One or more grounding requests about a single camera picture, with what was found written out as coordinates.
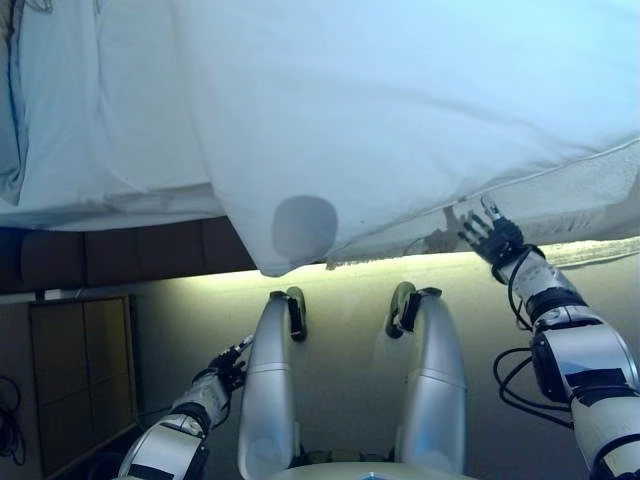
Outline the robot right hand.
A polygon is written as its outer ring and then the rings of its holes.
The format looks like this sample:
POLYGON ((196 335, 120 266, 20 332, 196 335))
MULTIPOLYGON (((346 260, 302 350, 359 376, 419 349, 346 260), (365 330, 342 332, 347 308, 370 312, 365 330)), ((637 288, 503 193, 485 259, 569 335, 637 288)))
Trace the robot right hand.
POLYGON ((484 216, 471 212, 462 221, 458 236, 491 266, 501 267, 525 250, 523 234, 514 222, 502 214, 490 196, 482 195, 480 203, 484 216))

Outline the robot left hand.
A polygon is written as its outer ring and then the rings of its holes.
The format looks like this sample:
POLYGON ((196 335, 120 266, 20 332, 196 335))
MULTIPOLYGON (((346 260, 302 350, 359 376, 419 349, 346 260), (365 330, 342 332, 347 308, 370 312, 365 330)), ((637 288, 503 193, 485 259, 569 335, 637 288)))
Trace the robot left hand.
POLYGON ((252 345, 254 335, 250 334, 238 344, 231 345, 215 357, 205 369, 207 374, 214 374, 228 395, 244 384, 246 371, 245 361, 240 357, 252 345))

